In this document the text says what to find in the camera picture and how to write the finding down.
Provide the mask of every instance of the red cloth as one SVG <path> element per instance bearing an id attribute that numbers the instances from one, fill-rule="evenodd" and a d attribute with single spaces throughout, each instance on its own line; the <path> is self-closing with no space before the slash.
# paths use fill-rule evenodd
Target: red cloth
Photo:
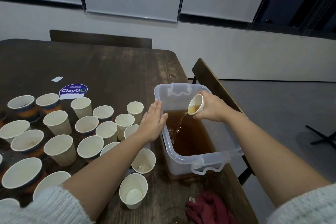
<path id="1" fill-rule="evenodd" d="M 196 203 L 188 201 L 186 215 L 196 224 L 237 224 L 236 218 L 214 192 L 205 191 L 196 197 Z"/>

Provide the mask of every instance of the plastic container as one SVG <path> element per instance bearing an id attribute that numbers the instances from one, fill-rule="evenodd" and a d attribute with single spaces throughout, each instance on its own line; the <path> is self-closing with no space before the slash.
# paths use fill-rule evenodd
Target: plastic container
<path id="1" fill-rule="evenodd" d="M 160 84 L 154 89 L 154 96 L 162 101 L 162 110 L 187 110 L 191 99 L 201 90 L 210 90 L 201 84 Z M 240 145 L 231 129 L 222 122 L 202 120 L 217 152 L 182 156 L 176 153 L 170 140 L 167 126 L 163 128 L 163 148 L 168 171 L 174 179 L 190 174 L 205 175 L 208 170 L 220 172 L 231 158 L 243 155 Z"/>

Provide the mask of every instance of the wooden table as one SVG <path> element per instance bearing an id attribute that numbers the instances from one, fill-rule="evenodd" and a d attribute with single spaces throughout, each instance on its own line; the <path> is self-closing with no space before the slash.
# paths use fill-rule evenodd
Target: wooden table
<path id="1" fill-rule="evenodd" d="M 110 105 L 114 108 L 113 118 L 126 113 L 126 105 L 131 101 L 140 101 L 147 110 L 154 101 L 153 89 L 158 84 L 188 82 L 176 55 L 166 50 L 9 39 L 0 42 L 0 66 L 1 106 L 19 95 L 37 98 L 58 93 L 63 86 L 82 83 L 88 87 L 85 96 L 92 100 L 92 108 Z M 57 76 L 63 79 L 52 82 Z M 78 119 L 70 108 L 71 101 L 62 100 L 62 106 L 69 114 L 71 136 L 77 147 L 80 136 L 74 125 Z M 15 119 L 8 109 L 6 111 L 9 120 Z M 43 126 L 42 119 L 31 126 L 45 132 L 44 140 L 53 137 Z M 8 150 L 6 142 L 0 145 L 10 164 L 23 158 Z M 239 223 L 257 223 L 230 164 L 220 173 L 172 181 L 167 176 L 160 141 L 153 142 L 151 148 L 157 162 L 141 207 L 127 209 L 115 193 L 99 218 L 102 223 L 187 223 L 184 211 L 188 198 L 209 189 L 220 195 Z M 43 165 L 48 173 L 65 170 L 73 175 L 85 162 L 78 157 L 72 166 L 64 168 L 46 158 Z M 0 196 L 13 196 L 13 193 L 2 189 Z M 30 197 L 18 199 L 23 205 L 31 200 Z"/>

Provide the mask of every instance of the person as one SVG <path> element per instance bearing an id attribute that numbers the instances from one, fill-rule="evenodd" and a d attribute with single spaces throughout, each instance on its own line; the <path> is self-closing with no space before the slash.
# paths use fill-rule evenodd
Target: person
<path id="1" fill-rule="evenodd" d="M 260 184 L 276 207 L 268 223 L 335 223 L 336 187 L 269 134 L 224 103 L 201 91 L 204 109 L 195 119 L 227 123 Z M 25 209 L 2 208 L 5 223 L 93 223 L 111 199 L 139 150 L 156 140 L 168 115 L 155 100 L 134 134 L 51 187 Z"/>

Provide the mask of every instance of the wooden chair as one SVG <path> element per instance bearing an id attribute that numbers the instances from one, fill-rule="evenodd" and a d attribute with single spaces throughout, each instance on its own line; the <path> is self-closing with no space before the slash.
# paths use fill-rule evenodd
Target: wooden chair
<path id="1" fill-rule="evenodd" d="M 196 64 L 192 68 L 192 72 L 195 75 L 192 81 L 193 84 L 195 84 L 196 81 L 198 81 L 200 84 L 208 87 L 208 89 L 212 92 L 212 94 L 223 99 L 228 106 L 245 115 L 242 109 L 237 105 L 237 103 L 233 100 L 230 94 L 223 87 L 223 85 L 215 76 L 215 74 L 211 71 L 211 69 L 207 66 L 207 64 L 205 64 L 203 59 L 199 58 L 197 60 Z M 243 155 L 242 158 L 244 159 L 247 168 L 238 177 L 238 180 L 241 185 L 243 185 L 246 182 L 246 180 L 250 177 L 251 174 L 254 175 L 254 172 L 251 169 L 251 166 L 247 161 L 246 157 Z"/>
<path id="2" fill-rule="evenodd" d="M 152 39 L 129 37 L 120 35 L 103 35 L 62 30 L 50 30 L 50 39 L 53 42 L 65 42 L 74 44 L 95 44 L 106 46 L 152 48 Z"/>

